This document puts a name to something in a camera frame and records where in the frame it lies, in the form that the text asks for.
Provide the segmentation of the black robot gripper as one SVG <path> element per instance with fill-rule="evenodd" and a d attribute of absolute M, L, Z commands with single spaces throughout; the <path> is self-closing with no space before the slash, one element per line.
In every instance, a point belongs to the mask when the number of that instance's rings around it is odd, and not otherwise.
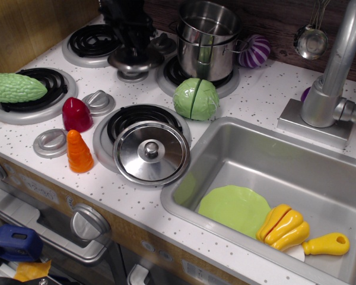
<path fill-rule="evenodd" d="M 99 12 L 106 24 L 116 28 L 123 45 L 133 53 L 143 54 L 155 34 L 152 18 L 144 11 L 145 1 L 103 0 L 99 1 Z"/>

